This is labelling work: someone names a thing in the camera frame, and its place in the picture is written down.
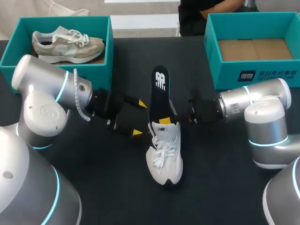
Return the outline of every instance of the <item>beige sneaker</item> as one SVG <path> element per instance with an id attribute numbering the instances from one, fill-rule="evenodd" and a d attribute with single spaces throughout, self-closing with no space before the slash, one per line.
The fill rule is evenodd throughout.
<path id="1" fill-rule="evenodd" d="M 50 34 L 33 32 L 32 45 L 39 59 L 50 63 L 85 63 L 99 56 L 105 49 L 104 40 L 61 26 Z"/>

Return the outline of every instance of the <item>logo on box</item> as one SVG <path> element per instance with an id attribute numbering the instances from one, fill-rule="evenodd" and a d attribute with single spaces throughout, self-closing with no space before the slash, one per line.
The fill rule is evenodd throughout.
<path id="1" fill-rule="evenodd" d="M 253 81 L 256 70 L 244 70 L 241 71 L 238 82 Z"/>

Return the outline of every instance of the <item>person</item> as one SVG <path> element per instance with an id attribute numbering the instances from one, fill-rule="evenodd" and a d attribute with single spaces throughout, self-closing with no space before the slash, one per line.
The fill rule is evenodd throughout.
<path id="1" fill-rule="evenodd" d="M 244 0 L 181 0 L 178 7 L 181 36 L 203 35 L 210 13 L 235 12 L 243 3 Z"/>

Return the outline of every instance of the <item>cardboard bottom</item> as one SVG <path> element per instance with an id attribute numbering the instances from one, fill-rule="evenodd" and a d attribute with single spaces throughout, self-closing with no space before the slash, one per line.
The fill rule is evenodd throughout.
<path id="1" fill-rule="evenodd" d="M 292 60 L 284 39 L 219 40 L 223 61 Z"/>
<path id="2" fill-rule="evenodd" d="M 30 54 L 32 56 L 38 58 L 38 54 L 34 51 L 34 48 L 31 49 Z M 96 59 L 92 60 L 91 62 L 86 62 L 83 64 L 104 64 L 104 59 L 105 59 L 105 52 L 100 54 Z M 52 64 L 54 64 L 54 65 L 76 65 L 75 63 L 72 63 L 72 62 L 56 62 L 56 63 L 52 63 Z"/>

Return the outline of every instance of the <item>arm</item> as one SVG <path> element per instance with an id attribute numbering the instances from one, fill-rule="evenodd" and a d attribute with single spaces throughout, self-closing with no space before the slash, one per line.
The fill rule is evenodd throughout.
<path id="1" fill-rule="evenodd" d="M 244 0 L 225 0 L 216 4 L 214 7 L 200 11 L 204 19 L 207 19 L 209 13 L 230 13 L 237 10 Z"/>

